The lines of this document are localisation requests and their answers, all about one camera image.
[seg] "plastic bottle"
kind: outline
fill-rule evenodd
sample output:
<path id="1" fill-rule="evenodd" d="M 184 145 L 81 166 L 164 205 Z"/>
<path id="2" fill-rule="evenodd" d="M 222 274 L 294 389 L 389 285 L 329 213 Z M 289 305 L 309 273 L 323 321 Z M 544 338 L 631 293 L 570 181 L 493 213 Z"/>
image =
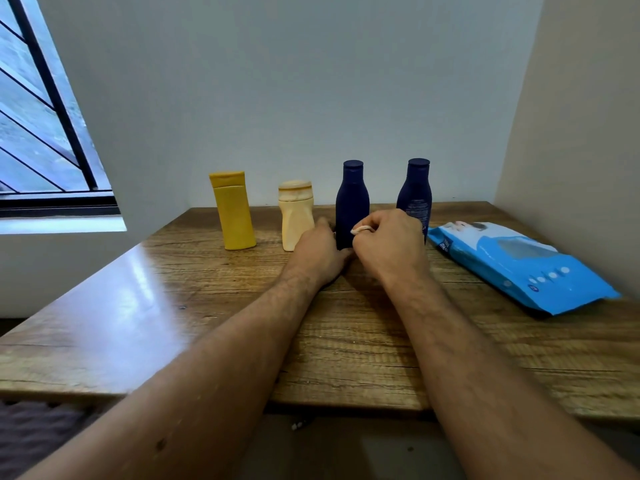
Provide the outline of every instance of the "plastic bottle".
<path id="1" fill-rule="evenodd" d="M 244 171 L 223 171 L 209 175 L 216 195 L 225 249 L 238 250 L 255 246 L 244 185 Z"/>
<path id="2" fill-rule="evenodd" d="M 342 185 L 335 199 L 335 240 L 338 249 L 352 246 L 351 229 L 369 215 L 369 192 L 364 185 L 363 167 L 360 160 L 344 162 Z"/>
<path id="3" fill-rule="evenodd" d="M 314 227 L 314 191 L 308 180 L 288 180 L 278 186 L 282 211 L 282 247 L 293 251 L 304 231 Z"/>
<path id="4" fill-rule="evenodd" d="M 430 161 L 412 158 L 406 170 L 406 180 L 398 194 L 396 207 L 422 222 L 422 233 L 426 239 L 431 218 L 431 187 L 429 186 Z"/>

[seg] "bottle label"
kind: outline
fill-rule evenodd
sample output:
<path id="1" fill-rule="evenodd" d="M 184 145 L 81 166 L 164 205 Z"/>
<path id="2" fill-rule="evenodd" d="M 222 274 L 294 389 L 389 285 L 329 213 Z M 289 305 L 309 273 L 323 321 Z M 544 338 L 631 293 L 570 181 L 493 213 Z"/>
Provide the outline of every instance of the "bottle label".
<path id="1" fill-rule="evenodd" d="M 408 216 L 415 217 L 422 223 L 422 233 L 426 234 L 429 226 L 429 216 L 431 214 L 429 202 L 423 199 L 412 200 L 409 202 L 405 212 Z"/>

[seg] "wooden table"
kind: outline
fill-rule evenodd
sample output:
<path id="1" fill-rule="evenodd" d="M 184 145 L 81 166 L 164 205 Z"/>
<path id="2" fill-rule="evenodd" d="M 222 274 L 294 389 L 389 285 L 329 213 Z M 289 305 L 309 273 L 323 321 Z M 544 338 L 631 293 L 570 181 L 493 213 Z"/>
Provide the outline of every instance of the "wooden table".
<path id="1" fill-rule="evenodd" d="M 288 258 L 280 211 L 254 208 L 252 219 L 257 247 L 226 251 L 216 209 L 190 209 L 21 323 L 0 339 L 0 397 L 96 401 L 138 387 L 279 273 Z M 434 204 L 433 225 L 452 220 L 490 221 L 544 241 L 486 202 Z M 541 319 L 427 247 L 452 299 L 565 409 L 588 419 L 640 418 L 638 304 L 601 301 Z M 314 300 L 271 404 L 429 408 L 403 326 L 359 261 Z"/>

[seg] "cream bottle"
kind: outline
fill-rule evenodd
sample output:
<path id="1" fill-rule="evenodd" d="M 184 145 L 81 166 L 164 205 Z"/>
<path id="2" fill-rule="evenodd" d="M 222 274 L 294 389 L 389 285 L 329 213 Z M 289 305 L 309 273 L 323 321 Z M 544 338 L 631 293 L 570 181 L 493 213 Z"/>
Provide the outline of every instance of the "cream bottle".
<path id="1" fill-rule="evenodd" d="M 288 180 L 278 186 L 282 211 L 282 247 L 293 251 L 304 231 L 313 228 L 314 191 L 308 180 Z"/>

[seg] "blue package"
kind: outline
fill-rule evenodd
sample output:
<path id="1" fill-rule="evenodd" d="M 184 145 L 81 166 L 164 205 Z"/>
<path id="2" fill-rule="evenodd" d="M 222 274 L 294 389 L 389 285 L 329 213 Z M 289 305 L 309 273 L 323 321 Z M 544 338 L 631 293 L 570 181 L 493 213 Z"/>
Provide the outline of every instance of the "blue package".
<path id="1" fill-rule="evenodd" d="M 457 221 L 428 236 L 454 261 L 523 305 L 557 315 L 600 298 L 618 298 L 578 259 L 508 227 Z"/>

